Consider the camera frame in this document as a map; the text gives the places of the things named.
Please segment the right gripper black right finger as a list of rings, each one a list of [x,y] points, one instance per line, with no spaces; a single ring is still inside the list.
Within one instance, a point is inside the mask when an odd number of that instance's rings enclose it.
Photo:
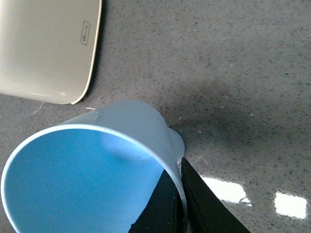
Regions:
[[[181,179],[194,233],[248,233],[249,230],[221,203],[186,158]]]

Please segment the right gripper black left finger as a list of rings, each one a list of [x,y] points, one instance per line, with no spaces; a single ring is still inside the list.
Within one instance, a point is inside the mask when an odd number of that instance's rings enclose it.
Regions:
[[[161,177],[130,233],[181,233],[183,208],[175,184],[166,171]]]

